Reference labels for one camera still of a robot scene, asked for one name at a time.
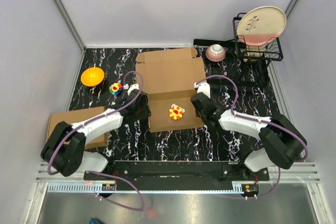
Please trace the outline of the orange plush flower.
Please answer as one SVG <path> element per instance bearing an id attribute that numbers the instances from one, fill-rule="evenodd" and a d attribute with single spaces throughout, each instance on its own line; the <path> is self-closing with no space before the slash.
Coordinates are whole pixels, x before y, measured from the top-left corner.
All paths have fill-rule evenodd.
<path id="1" fill-rule="evenodd" d="M 171 120 L 179 120 L 183 117 L 185 110 L 176 104 L 172 104 L 169 109 L 169 117 Z"/>

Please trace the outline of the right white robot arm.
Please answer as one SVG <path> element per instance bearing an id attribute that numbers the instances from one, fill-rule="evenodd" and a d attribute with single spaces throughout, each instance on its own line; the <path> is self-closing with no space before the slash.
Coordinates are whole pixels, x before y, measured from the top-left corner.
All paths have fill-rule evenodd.
<path id="1" fill-rule="evenodd" d="M 257 117 L 238 113 L 222 106 L 216 107 L 203 93 L 193 95 L 191 103 L 196 116 L 205 125 L 239 132 L 261 141 L 262 148 L 249 153 L 238 167 L 239 176 L 244 180 L 252 179 L 263 168 L 277 166 L 289 169 L 294 162 L 308 157 L 307 141 L 282 114 Z M 305 152 L 305 156 L 300 159 L 302 152 Z"/>

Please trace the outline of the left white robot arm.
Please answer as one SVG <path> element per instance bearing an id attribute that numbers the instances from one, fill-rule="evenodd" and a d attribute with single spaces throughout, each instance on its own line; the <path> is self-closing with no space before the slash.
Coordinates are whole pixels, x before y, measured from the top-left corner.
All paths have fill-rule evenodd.
<path id="1" fill-rule="evenodd" d="M 124 120 L 138 120 L 150 115 L 148 95 L 134 89 L 127 92 L 121 104 L 115 104 L 99 115 L 73 124 L 59 122 L 41 152 L 41 158 L 48 163 L 48 175 L 68 177 L 81 171 L 94 172 L 103 180 L 109 179 L 113 175 L 112 165 L 102 154 L 86 151 L 86 145 L 107 132 L 117 130 Z"/>

